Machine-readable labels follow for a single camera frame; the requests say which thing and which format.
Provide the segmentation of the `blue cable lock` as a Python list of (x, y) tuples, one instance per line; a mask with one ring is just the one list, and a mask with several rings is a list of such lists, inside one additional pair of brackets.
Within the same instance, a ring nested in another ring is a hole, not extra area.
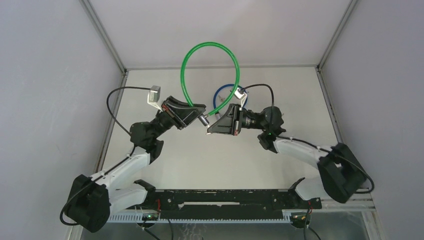
[[(221, 105), (223, 103), (219, 100), (218, 95), (225, 98), (225, 100), (226, 100), (228, 95), (232, 92), (233, 87), (234, 87), (234, 84), (229, 83), (229, 84), (222, 85), (221, 87), (219, 87), (215, 91), (213, 98), (212, 98), (212, 104), (213, 104), (214, 109), (217, 108), (219, 105)], [(234, 95), (232, 95), (232, 96), (233, 96), (233, 98), (230, 100), (230, 102), (225, 107), (223, 107), (221, 110), (217, 111), (214, 114), (216, 119), (219, 119), (222, 116), (222, 114), (224, 114), (226, 112), (226, 110), (228, 109), (230, 104), (240, 104), (241, 103), (241, 101), (239, 99), (237, 99)]]

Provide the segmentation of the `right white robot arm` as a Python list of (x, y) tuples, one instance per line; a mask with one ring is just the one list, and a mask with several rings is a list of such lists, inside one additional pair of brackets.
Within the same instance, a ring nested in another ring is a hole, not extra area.
[(291, 156), (316, 168), (317, 177), (300, 178), (290, 187), (289, 203), (295, 208), (323, 197), (344, 204), (352, 195), (358, 194), (368, 177), (347, 145), (339, 142), (334, 146), (319, 146), (283, 136), (286, 132), (281, 127), (283, 123), (282, 113), (276, 106), (253, 112), (231, 103), (228, 110), (207, 128), (207, 133), (237, 136), (242, 129), (261, 130), (257, 138), (263, 149)]

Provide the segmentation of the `green cable lock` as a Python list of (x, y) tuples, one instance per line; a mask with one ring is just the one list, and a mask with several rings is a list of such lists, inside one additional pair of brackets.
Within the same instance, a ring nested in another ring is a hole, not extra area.
[(188, 105), (190, 107), (194, 106), (193, 101), (191, 100), (191, 97), (188, 93), (187, 87), (186, 87), (186, 81), (185, 81), (185, 70), (188, 64), (188, 61), (190, 59), (190, 57), (199, 49), (201, 48), (205, 48), (205, 47), (215, 47), (218, 49), (223, 50), (232, 60), (234, 68), (235, 68), (235, 81), (233, 84), (233, 88), (230, 92), (230, 95), (224, 100), (224, 102), (222, 102), (218, 107), (214, 107), (214, 109), (212, 111), (210, 111), (209, 113), (207, 113), (206, 115), (204, 115), (203, 113), (200, 114), (200, 116), (198, 116), (197, 118), (202, 122), (202, 124), (206, 127), (210, 126), (210, 123), (207, 119), (208, 116), (210, 115), (214, 115), (215, 113), (217, 113), (219, 110), (221, 110), (223, 107), (225, 107), (230, 100), (233, 98), (233, 96), (235, 95), (236, 91), (239, 89), (239, 83), (240, 83), (240, 78), (241, 78), (241, 71), (240, 71), (240, 65), (239, 62), (237, 60), (236, 55), (225, 45), (218, 43), (218, 42), (213, 42), (213, 41), (209, 41), (209, 42), (202, 42), (199, 43), (197, 45), (195, 45), (192, 49), (190, 49), (188, 51), (188, 53), (185, 55), (181, 67), (180, 67), (180, 85), (181, 85), (181, 89), (183, 92), (183, 95), (185, 97), (185, 100), (187, 101)]

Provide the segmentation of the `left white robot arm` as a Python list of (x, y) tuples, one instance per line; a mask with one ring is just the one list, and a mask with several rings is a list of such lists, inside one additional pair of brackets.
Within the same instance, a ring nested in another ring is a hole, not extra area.
[(80, 225), (91, 233), (99, 231), (110, 215), (128, 207), (141, 205), (153, 207), (157, 196), (145, 186), (134, 182), (128, 187), (124, 183), (142, 168), (153, 163), (161, 154), (164, 141), (159, 136), (176, 127), (188, 127), (206, 111), (204, 104), (189, 104), (173, 96), (161, 104), (156, 100), (147, 103), (158, 111), (151, 121), (133, 123), (129, 130), (133, 144), (126, 157), (115, 165), (91, 176), (77, 176), (71, 186), (67, 202), (62, 207), (59, 219), (69, 225), (64, 217), (70, 218), (71, 225)]

